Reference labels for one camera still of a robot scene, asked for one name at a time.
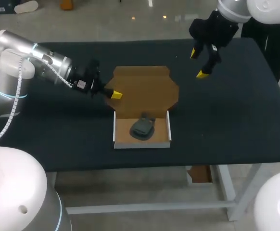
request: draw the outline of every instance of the cable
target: cable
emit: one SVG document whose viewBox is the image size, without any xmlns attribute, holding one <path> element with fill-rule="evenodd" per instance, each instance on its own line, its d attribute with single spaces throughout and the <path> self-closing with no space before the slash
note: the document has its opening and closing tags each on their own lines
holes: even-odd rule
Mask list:
<svg viewBox="0 0 280 231">
<path fill-rule="evenodd" d="M 19 64 L 18 64 L 18 83 L 17 83 L 17 88 L 16 88 L 16 95 L 15 95 L 15 99 L 14 99 L 14 103 L 12 106 L 12 110 L 10 113 L 10 116 L 4 126 L 4 128 L 2 129 L 2 131 L 0 132 L 0 139 L 2 138 L 2 136 L 6 133 L 6 131 L 8 130 L 8 128 L 11 125 L 11 122 L 14 118 L 15 112 L 16 112 L 16 108 L 18 105 L 18 99 L 20 96 L 20 90 L 21 90 L 21 82 L 22 82 L 22 76 L 23 76 L 23 62 L 26 58 L 34 58 L 36 60 L 39 60 L 40 62 L 44 63 L 47 67 L 50 68 L 50 70 L 64 83 L 66 84 L 69 88 L 72 88 L 73 85 L 70 84 L 69 82 L 67 82 L 62 76 L 60 76 L 60 74 L 45 60 L 40 59 L 38 57 L 34 57 L 32 55 L 26 55 L 20 58 L 19 60 Z"/>
</svg>

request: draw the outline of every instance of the black pants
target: black pants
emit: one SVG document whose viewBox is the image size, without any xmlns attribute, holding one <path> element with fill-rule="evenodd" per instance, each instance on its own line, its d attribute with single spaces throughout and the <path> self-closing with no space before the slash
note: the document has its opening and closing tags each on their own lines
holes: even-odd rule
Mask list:
<svg viewBox="0 0 280 231">
<path fill-rule="evenodd" d="M 243 38 L 253 38 L 277 81 L 280 80 L 280 24 L 266 25 L 251 18 L 242 27 Z"/>
</svg>

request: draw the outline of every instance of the black tablecloth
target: black tablecloth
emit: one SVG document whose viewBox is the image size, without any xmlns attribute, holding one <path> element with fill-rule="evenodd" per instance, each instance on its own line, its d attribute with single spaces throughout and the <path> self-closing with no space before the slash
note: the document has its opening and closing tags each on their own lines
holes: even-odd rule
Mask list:
<svg viewBox="0 0 280 231">
<path fill-rule="evenodd" d="M 114 150 L 113 111 L 102 96 L 91 99 L 38 79 L 0 146 L 30 153 L 46 171 L 280 162 L 280 88 L 256 44 L 234 39 L 214 73 L 196 79 L 207 51 L 191 60 L 193 43 L 43 44 L 78 64 L 99 59 L 105 82 L 116 66 L 168 66 L 180 86 L 170 111 L 171 148 Z M 0 118 L 0 131 L 5 121 Z"/>
</svg>

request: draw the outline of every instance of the open cardboard box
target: open cardboard box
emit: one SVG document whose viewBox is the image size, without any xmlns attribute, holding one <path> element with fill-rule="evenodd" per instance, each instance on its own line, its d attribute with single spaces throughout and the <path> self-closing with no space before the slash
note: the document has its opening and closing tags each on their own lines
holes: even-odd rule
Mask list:
<svg viewBox="0 0 280 231">
<path fill-rule="evenodd" d="M 168 109 L 178 101 L 178 86 L 166 66 L 118 66 L 107 88 L 123 94 L 120 100 L 106 99 L 114 110 L 115 149 L 169 148 L 171 128 Z M 153 136 L 147 141 L 133 138 L 129 131 L 142 113 L 156 118 Z"/>
</svg>

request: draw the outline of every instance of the concrete floor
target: concrete floor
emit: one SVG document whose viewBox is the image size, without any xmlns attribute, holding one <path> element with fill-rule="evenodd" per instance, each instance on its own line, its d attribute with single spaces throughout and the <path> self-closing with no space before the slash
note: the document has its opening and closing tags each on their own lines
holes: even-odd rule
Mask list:
<svg viewBox="0 0 280 231">
<path fill-rule="evenodd" d="M 149 7 L 147 0 L 122 0 L 122 3 L 119 0 L 75 0 L 75 9 L 63 12 L 58 0 L 38 1 L 40 8 L 36 12 L 3 15 L 0 30 L 8 29 L 36 42 L 184 39 L 190 37 L 188 28 L 192 20 L 207 18 L 217 2 L 153 0 L 153 7 Z M 238 189 L 250 165 L 229 168 Z M 275 164 L 271 172 L 280 172 L 280 163 Z M 66 206 L 199 201 L 220 197 L 216 186 L 186 187 L 184 167 L 65 172 L 58 174 L 56 188 Z M 228 222 L 223 209 L 75 215 L 71 219 L 75 231 L 255 230 L 252 206 L 237 222 Z"/>
</svg>

